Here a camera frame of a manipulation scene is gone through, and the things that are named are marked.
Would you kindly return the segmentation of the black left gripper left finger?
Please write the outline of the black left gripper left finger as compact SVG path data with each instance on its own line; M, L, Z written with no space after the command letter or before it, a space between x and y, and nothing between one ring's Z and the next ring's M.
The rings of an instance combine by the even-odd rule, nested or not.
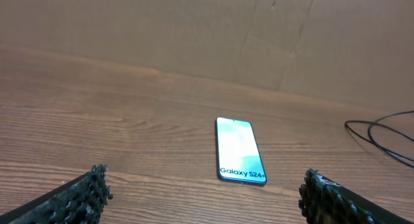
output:
M85 174L1 215L1 223L98 223L108 200L106 165L94 165Z

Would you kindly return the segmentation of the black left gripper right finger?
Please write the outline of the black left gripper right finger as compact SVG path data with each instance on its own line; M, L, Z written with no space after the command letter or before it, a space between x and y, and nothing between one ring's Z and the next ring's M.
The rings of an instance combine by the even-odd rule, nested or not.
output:
M311 168L299 193L298 206L307 223L411 224Z

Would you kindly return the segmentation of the Samsung Galaxy smartphone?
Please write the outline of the Samsung Galaxy smartphone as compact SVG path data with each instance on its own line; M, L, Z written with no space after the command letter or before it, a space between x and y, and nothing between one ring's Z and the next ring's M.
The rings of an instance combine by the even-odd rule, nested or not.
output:
M250 122L215 119L217 176L223 181L264 186L265 167Z

